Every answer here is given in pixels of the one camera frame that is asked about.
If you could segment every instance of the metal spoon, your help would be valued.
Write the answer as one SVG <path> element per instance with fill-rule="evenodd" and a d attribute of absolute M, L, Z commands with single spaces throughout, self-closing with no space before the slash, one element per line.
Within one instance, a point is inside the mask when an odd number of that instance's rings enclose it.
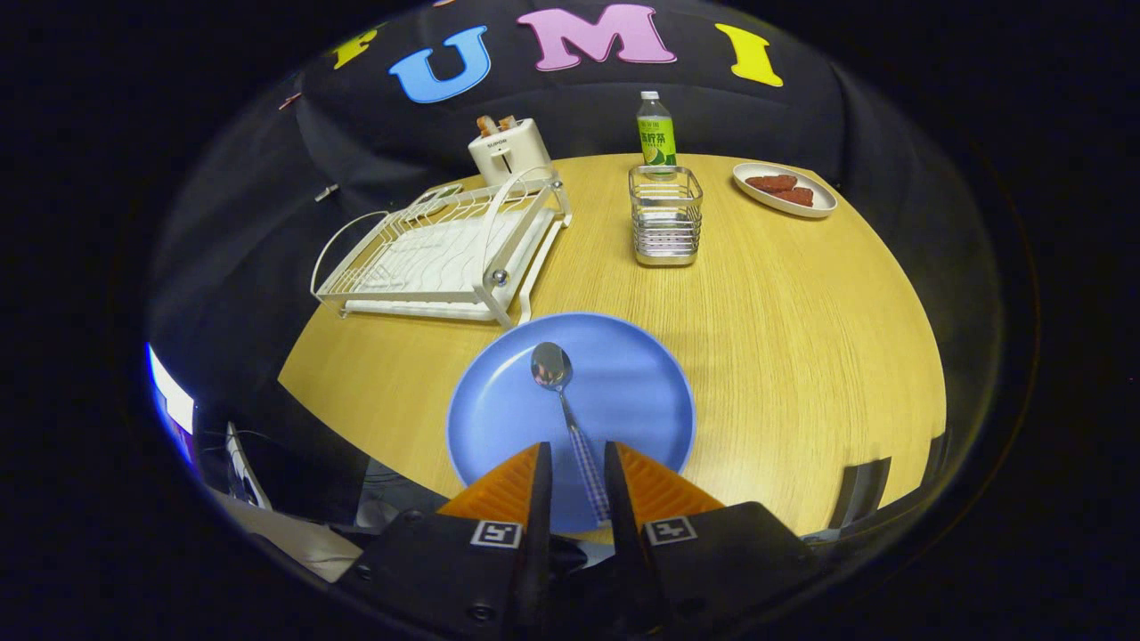
<path fill-rule="evenodd" d="M 552 342 L 538 343 L 530 355 L 530 373 L 535 376 L 536 383 L 559 392 L 562 413 L 567 416 L 567 429 L 570 431 L 570 443 L 573 444 L 573 456 L 578 461 L 578 471 L 586 485 L 586 497 L 589 498 L 589 506 L 594 510 L 597 525 L 606 525 L 610 520 L 610 500 L 605 495 L 605 484 L 602 482 L 602 474 L 597 471 L 594 454 L 589 451 L 589 440 L 578 427 L 578 420 L 573 417 L 573 412 L 570 411 L 563 393 L 565 387 L 570 384 L 570 379 L 573 378 L 570 357 Z"/>

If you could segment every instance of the black cloth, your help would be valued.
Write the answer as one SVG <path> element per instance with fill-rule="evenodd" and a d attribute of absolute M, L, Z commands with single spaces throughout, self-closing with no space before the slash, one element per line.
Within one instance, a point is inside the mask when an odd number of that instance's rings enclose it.
<path fill-rule="evenodd" d="M 576 67 L 539 72 L 535 34 L 514 21 L 548 6 L 512 0 L 484 15 L 484 6 L 456 2 L 413 11 L 378 26 L 368 49 L 339 70 L 335 56 L 314 59 L 219 136 L 170 213 L 153 271 L 150 340 L 190 396 L 328 471 L 311 482 L 339 485 L 334 477 L 344 470 L 363 474 L 367 457 L 276 382 L 316 308 L 309 283 L 325 242 L 356 216 L 397 209 L 431 185 L 475 173 L 466 145 L 479 115 L 534 117 L 555 159 L 635 152 L 638 91 L 658 89 L 674 115 L 682 157 L 782 162 L 841 186 L 918 292 L 946 372 L 947 424 L 964 443 L 985 412 L 1001 306 L 984 221 L 950 159 L 842 68 L 724 7 L 653 3 L 674 64 L 626 63 L 614 44 L 603 63 L 583 56 Z M 604 3 L 560 6 L 596 21 Z M 715 23 L 767 40 L 783 86 L 731 73 L 735 54 Z M 459 73 L 462 60 L 441 43 L 479 24 L 488 27 L 482 38 L 491 68 L 470 90 L 418 104 L 389 74 L 425 48 L 433 49 L 438 78 Z M 300 99 L 278 109 L 298 91 Z M 340 188 L 315 202 L 332 184 Z M 341 249 L 365 228 L 345 234 Z M 292 492 L 286 477 L 262 479 L 271 498 Z"/>

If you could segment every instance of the table surface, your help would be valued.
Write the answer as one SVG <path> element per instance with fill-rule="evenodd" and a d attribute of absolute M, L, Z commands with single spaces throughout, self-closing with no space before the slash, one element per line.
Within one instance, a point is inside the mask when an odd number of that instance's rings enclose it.
<path fill-rule="evenodd" d="M 845 465 L 891 457 L 881 505 L 918 487 L 945 428 L 942 364 L 910 281 L 858 212 L 842 196 L 825 219 L 777 212 L 733 184 L 741 162 L 755 161 L 678 157 L 705 189 L 698 258 L 644 267 L 627 190 L 641 155 L 554 161 L 573 220 L 538 276 L 534 315 L 609 314 L 657 336 L 697 403 L 683 476 L 725 504 L 759 501 L 805 535 L 828 527 Z M 503 332 L 494 322 L 342 319 L 319 306 L 278 380 L 372 457 L 454 496 L 463 484 L 447 453 L 448 404 Z"/>

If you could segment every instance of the pink letter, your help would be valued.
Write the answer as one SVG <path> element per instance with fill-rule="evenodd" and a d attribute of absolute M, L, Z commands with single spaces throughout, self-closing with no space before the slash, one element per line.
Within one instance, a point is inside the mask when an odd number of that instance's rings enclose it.
<path fill-rule="evenodd" d="M 538 71 L 557 71 L 577 66 L 581 62 L 567 50 L 567 42 L 601 63 L 610 55 L 613 41 L 621 36 L 618 58 L 627 63 L 673 63 L 677 60 L 661 43 L 653 27 L 652 7 L 641 5 L 610 5 L 602 11 L 597 24 L 589 24 L 563 9 L 543 9 L 519 16 L 519 24 L 529 24 L 543 49 Z"/>

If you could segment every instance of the spoon handle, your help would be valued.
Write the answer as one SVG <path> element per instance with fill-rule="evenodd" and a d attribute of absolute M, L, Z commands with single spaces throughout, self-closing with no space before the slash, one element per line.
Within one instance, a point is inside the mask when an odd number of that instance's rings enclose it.
<path fill-rule="evenodd" d="M 597 471 L 597 463 L 594 462 L 594 453 L 589 449 L 589 439 L 578 428 L 578 420 L 573 417 L 567 397 L 559 393 L 562 399 L 562 412 L 567 415 L 567 430 L 570 431 L 570 443 L 573 444 L 573 457 L 578 461 L 578 472 L 586 485 L 586 497 L 589 506 L 594 510 L 594 518 L 598 526 L 604 526 L 610 521 L 610 498 L 605 495 L 605 484 L 602 482 L 602 474 Z"/>

